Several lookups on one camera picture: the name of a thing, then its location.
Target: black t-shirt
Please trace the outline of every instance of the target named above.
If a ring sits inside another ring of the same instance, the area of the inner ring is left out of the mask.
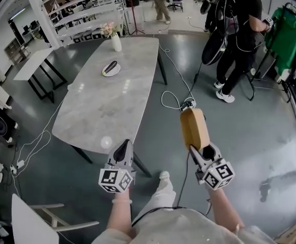
[[[249,15],[261,20],[262,2],[261,0],[235,0],[235,12],[240,25],[237,33],[238,46],[242,50],[253,50],[257,32],[250,27]]]

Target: concrete floor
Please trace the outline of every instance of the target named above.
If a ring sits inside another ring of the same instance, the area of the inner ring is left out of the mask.
[[[206,37],[156,37],[164,49],[170,49],[169,56],[190,86],[200,65]],[[60,48],[49,60],[72,83],[100,42],[89,41]],[[188,92],[171,62],[165,55],[162,58],[169,85],[163,84],[157,67],[134,142],[136,153],[154,177],[149,179],[141,172],[137,173],[136,186],[131,190],[134,215],[156,189],[160,171],[170,172],[174,190],[178,193],[185,176],[187,151],[182,140],[180,112],[163,107],[160,97],[163,91],[170,90],[181,101]],[[13,81],[21,65],[10,71],[3,84],[3,88],[13,98],[13,109],[8,113],[20,125],[14,137],[20,135],[19,149],[39,135],[67,93],[67,86],[56,90],[55,104],[48,99],[39,100],[27,82]],[[40,70],[36,76],[45,87],[51,88],[50,81]],[[246,79],[233,91],[235,102],[226,104],[215,96],[215,77],[216,65],[202,66],[193,96],[197,107],[206,116],[211,140],[236,172],[235,179],[225,188],[225,192],[246,225],[257,225],[275,237],[296,222],[296,121],[292,107],[285,103],[285,95],[271,90],[257,90],[254,101],[250,102],[247,96],[252,91]],[[176,106],[170,95],[166,95],[164,101]],[[47,135],[43,137],[41,145],[46,140]],[[24,148],[24,159],[30,150],[30,147]],[[94,164],[90,165],[69,145],[52,136],[50,143],[32,157],[20,176],[22,197],[27,204],[64,203],[66,207],[56,209],[56,213],[70,224],[93,220],[100,222],[98,226],[65,233],[75,244],[90,243],[101,233],[106,227],[111,209],[112,195],[97,185],[99,171],[106,157],[92,152],[87,154]],[[0,144],[0,162],[9,167],[13,155],[13,149]],[[195,170],[190,159],[188,179],[180,205],[205,212],[208,194],[204,186],[197,184]],[[0,185],[0,211],[4,219],[11,218],[11,195],[14,192],[13,185],[8,187],[7,192]]]

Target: clothes rack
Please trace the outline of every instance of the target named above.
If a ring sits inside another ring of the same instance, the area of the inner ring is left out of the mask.
[[[252,95],[252,97],[250,98],[250,101],[252,101],[252,100],[254,99],[254,96],[255,96],[255,88],[263,88],[263,89],[271,89],[271,90],[284,91],[284,92],[287,94],[287,96],[288,96],[287,103],[290,102],[290,99],[291,99],[291,93],[290,93],[290,90],[289,90],[289,88],[288,88],[287,83],[286,83],[285,81],[283,81],[283,80],[280,81],[280,83],[278,83],[278,84],[282,85],[282,87],[283,87],[282,89],[280,89],[280,88],[269,88],[269,87],[254,86],[254,84],[253,84],[253,81],[254,81],[254,80],[269,82],[268,80],[257,79],[257,77],[258,77],[258,75],[259,75],[259,73],[260,73],[260,70],[261,70],[262,65],[264,64],[264,62],[266,61],[266,59],[269,57],[269,55],[270,55],[271,52],[272,52],[272,51],[271,51],[271,48],[272,48],[272,45],[273,45],[273,43],[274,43],[274,41],[275,41],[275,37],[276,37],[276,35],[279,33],[280,28],[281,28],[281,26],[282,26],[282,22],[283,22],[283,19],[284,19],[285,10],[293,11],[293,12],[296,14],[296,6],[293,5],[292,3],[286,3],[286,4],[283,6],[283,12],[282,12],[282,15],[281,15],[281,17],[280,17],[280,19],[279,19],[279,21],[278,21],[278,23],[277,23],[277,24],[279,25],[279,27],[278,27],[278,29],[276,30],[276,33],[274,34],[274,37],[272,38],[272,41],[271,41],[271,43],[270,43],[270,46],[269,46],[269,48],[268,48],[268,50],[267,50],[265,56],[263,57],[263,59],[262,59],[260,65],[258,66],[258,68],[257,68],[257,70],[256,70],[256,72],[255,72],[255,74],[254,74],[254,76],[253,76],[252,78],[250,78],[250,77],[248,76],[248,74],[246,74],[246,76],[247,76],[247,78],[248,78],[248,80],[249,80],[249,83],[250,83],[250,85],[251,85],[251,87],[252,87],[252,89],[253,89],[253,95]]]

